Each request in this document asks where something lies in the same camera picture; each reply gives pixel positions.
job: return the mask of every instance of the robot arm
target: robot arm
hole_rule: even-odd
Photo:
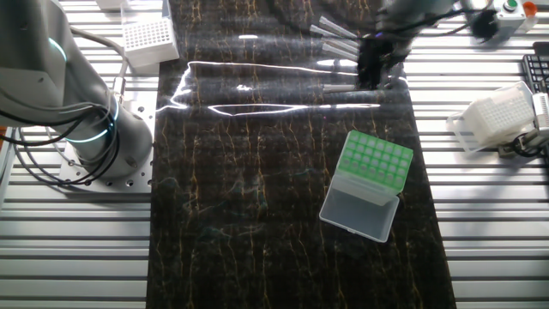
[[[377,31],[361,39],[358,61],[358,89],[383,87],[388,71],[406,59],[412,41],[438,20],[465,14],[467,22],[456,30],[434,34],[443,36],[469,27],[472,35],[485,45],[504,43],[525,21],[518,0],[387,0],[377,13]]]
[[[0,125],[44,125],[63,134],[79,123],[67,141],[88,171],[119,136],[106,178],[133,173],[145,162],[152,146],[148,127],[118,104],[81,54],[57,0],[0,1],[0,28],[0,45],[9,46],[0,49]]]

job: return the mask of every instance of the metal mounting plate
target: metal mounting plate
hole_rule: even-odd
[[[154,136],[154,105],[148,104],[148,107],[146,107],[140,101],[131,100],[125,101],[123,107],[129,112],[133,112],[135,115],[143,118],[148,128],[151,130],[151,134]],[[97,179],[90,185],[78,185],[67,188],[61,187],[60,190],[65,193],[150,193],[153,179],[153,152],[154,150],[151,148],[148,160],[127,177],[120,179]],[[78,161],[74,148],[69,143],[67,143],[64,153],[71,160]],[[67,161],[63,160],[59,178],[78,179],[86,173],[87,171],[84,168],[71,166]]]

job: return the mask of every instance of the clear plastic box lid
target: clear plastic box lid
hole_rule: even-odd
[[[347,135],[320,219],[385,242],[413,151],[358,131]]]

